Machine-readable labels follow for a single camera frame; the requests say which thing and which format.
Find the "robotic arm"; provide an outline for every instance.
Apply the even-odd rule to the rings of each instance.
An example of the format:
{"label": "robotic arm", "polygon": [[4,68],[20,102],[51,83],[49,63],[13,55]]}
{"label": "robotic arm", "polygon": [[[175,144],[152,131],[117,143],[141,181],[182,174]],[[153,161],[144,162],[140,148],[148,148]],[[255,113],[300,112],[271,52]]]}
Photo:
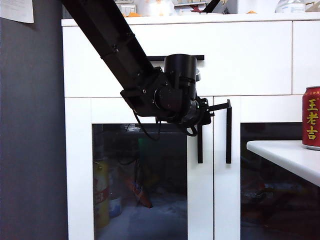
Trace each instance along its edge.
{"label": "robotic arm", "polygon": [[[198,97],[197,59],[186,54],[167,56],[163,72],[147,59],[113,0],[61,2],[123,87],[120,94],[136,118],[156,117],[157,121],[176,124],[188,136],[199,133],[198,162],[201,162],[202,126],[210,124],[213,111],[219,109],[227,109],[227,119],[231,119],[231,105],[228,101],[209,106],[206,98]],[[227,139],[228,144],[231,148],[231,138]]]}

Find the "black cable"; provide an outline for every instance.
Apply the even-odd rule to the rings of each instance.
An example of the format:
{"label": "black cable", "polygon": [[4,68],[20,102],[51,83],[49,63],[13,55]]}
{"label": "black cable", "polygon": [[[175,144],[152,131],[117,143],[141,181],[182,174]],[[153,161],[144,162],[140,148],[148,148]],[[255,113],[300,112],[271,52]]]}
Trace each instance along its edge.
{"label": "black cable", "polygon": [[160,129],[161,129],[161,121],[159,121],[159,128],[158,128],[158,136],[157,137],[152,137],[145,129],[145,127],[142,125],[142,123],[140,122],[138,115],[135,113],[135,111],[133,111],[133,114],[135,116],[135,119],[137,120],[139,126],[142,128],[143,132],[145,133],[145,135],[147,135],[148,138],[150,138],[153,141],[158,141],[160,139]]}

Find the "red can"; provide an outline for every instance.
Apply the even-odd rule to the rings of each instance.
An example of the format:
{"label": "red can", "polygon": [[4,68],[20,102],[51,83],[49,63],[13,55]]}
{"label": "red can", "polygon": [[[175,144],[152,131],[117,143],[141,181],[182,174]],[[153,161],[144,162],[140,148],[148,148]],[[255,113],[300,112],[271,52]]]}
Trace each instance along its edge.
{"label": "red can", "polygon": [[320,150],[320,86],[307,87],[302,98],[302,144]]}

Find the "shelf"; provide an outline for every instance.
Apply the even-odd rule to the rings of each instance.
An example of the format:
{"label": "shelf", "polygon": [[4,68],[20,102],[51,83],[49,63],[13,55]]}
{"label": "shelf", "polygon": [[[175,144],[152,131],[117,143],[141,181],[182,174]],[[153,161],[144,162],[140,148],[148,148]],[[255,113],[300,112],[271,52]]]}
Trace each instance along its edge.
{"label": "shelf", "polygon": [[249,141],[246,148],[320,187],[320,151],[306,149],[301,140]]}

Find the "drawer handle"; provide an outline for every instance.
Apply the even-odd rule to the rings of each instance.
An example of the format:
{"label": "drawer handle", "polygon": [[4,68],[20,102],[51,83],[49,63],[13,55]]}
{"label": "drawer handle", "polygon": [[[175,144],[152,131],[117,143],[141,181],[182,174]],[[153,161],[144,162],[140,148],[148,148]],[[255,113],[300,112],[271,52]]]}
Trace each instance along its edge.
{"label": "drawer handle", "polygon": [[[192,55],[194,56],[198,61],[203,61],[205,60],[205,55]],[[146,58],[149,61],[157,61],[157,62],[162,62],[165,60],[166,56],[147,56]]]}

